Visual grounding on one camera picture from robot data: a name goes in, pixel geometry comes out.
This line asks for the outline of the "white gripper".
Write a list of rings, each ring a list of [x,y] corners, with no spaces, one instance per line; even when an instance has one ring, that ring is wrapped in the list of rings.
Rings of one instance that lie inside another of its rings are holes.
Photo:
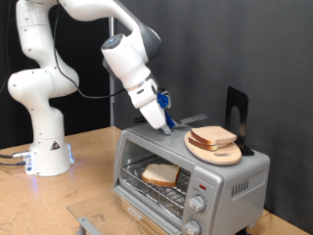
[[[166,135],[171,133],[171,129],[166,125],[164,110],[157,101],[157,84],[152,78],[129,90],[128,95],[133,106],[140,110],[154,129],[161,129]]]

